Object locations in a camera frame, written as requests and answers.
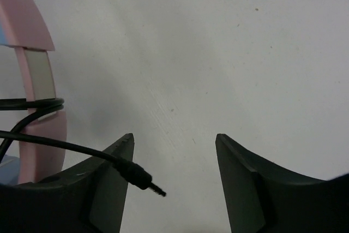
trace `cable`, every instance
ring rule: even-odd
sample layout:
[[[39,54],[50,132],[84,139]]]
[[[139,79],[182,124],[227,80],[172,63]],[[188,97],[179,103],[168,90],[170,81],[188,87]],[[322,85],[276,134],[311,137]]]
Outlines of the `cable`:
[[[147,173],[141,166],[121,157],[115,157],[102,151],[94,150],[92,148],[79,146],[76,144],[59,141],[55,139],[44,138],[41,136],[32,136],[21,134],[25,126],[31,122],[53,112],[63,109],[64,100],[62,98],[44,99],[37,101],[26,101],[25,99],[1,99],[0,111],[5,110],[27,110],[37,109],[36,112],[28,115],[11,130],[0,130],[0,138],[4,139],[0,145],[0,163],[14,140],[23,141],[34,144],[41,144],[51,147],[63,148],[97,158],[105,159],[113,164],[113,167],[120,173],[120,175],[129,183],[137,186],[140,189],[150,188],[161,196],[166,196],[166,193],[152,183],[152,176]]]

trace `white surface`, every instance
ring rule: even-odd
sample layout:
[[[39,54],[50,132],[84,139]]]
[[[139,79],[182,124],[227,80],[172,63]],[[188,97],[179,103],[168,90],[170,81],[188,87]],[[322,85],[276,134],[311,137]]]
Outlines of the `white surface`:
[[[130,186],[121,232],[230,232],[217,133],[303,174],[349,171],[349,0],[35,1],[69,141],[103,149],[133,132],[134,160],[168,191]],[[0,95],[21,97],[0,51]],[[0,128],[19,118],[4,116]]]

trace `pink object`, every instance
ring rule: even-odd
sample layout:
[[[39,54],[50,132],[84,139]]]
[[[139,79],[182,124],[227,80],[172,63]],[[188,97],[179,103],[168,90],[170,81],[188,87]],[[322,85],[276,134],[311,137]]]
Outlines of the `pink object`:
[[[53,51],[55,47],[34,1],[0,0],[0,33],[5,37],[4,45],[15,47],[27,100],[55,98],[55,85],[46,52]],[[36,120],[23,133],[65,141],[65,112],[59,111],[43,120]],[[37,182],[62,170],[65,150],[26,142],[19,145],[19,183]]]
[[[8,46],[55,50],[34,0],[0,0],[0,24]]]

